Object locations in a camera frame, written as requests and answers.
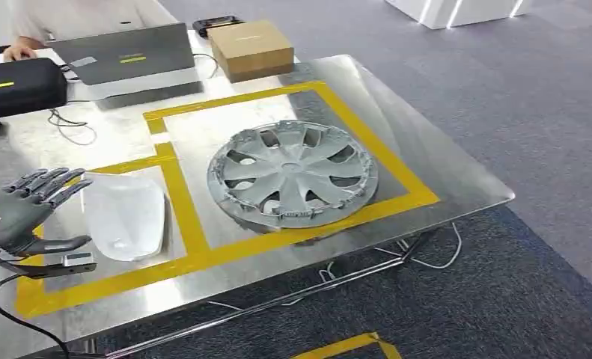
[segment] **white cabinet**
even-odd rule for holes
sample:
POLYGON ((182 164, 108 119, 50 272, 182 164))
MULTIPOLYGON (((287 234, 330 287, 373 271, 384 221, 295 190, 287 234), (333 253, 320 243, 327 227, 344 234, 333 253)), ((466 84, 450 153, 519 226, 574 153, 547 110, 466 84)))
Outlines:
POLYGON ((522 15, 532 0, 386 0, 428 28, 450 28, 522 15))

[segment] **laptop lid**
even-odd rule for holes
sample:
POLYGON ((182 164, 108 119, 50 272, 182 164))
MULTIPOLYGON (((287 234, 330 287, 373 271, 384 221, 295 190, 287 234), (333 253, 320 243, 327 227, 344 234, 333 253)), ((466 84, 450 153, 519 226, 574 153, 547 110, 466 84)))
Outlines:
POLYGON ((48 45, 87 85, 194 67, 186 24, 140 28, 48 45))

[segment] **black case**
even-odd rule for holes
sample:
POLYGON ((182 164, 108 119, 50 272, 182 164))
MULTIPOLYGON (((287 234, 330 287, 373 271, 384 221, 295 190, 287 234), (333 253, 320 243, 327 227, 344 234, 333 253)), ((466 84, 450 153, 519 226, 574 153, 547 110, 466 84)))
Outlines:
POLYGON ((192 23, 192 28, 198 32, 198 36, 207 39, 207 29, 220 28, 221 26, 229 26, 242 24, 244 21, 234 15, 215 17, 213 19, 197 20, 192 23))
POLYGON ((62 106, 67 80, 48 58, 0 64, 0 117, 62 106))

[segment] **gray carpet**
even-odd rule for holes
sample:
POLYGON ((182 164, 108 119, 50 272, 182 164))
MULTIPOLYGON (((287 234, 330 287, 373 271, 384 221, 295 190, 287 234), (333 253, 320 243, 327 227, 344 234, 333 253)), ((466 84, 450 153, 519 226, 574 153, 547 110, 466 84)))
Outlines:
POLYGON ((510 208, 592 282, 592 0, 430 31, 384 0, 162 0, 192 22, 270 19, 302 59, 350 54, 517 193, 510 208))
MULTIPOLYGON (((463 251, 446 271, 413 263, 130 358, 290 358, 375 331, 405 359, 592 359, 592 286, 587 280, 506 207, 457 225, 463 251)), ((440 232, 418 257, 447 261, 456 246, 451 234, 440 232)), ((368 251, 342 258, 333 268, 343 274, 388 258, 368 251)), ((275 277, 215 300, 251 306, 317 283, 317 270, 275 277)), ((203 304, 124 328, 100 338, 100 344, 109 352, 228 311, 203 304)), ((384 357, 371 346, 340 358, 384 357)))

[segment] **white shirt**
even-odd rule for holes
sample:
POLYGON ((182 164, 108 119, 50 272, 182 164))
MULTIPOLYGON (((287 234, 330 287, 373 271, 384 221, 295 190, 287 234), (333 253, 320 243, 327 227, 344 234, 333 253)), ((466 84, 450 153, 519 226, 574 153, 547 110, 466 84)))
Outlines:
POLYGON ((45 43, 178 22, 157 0, 9 0, 13 34, 45 43))

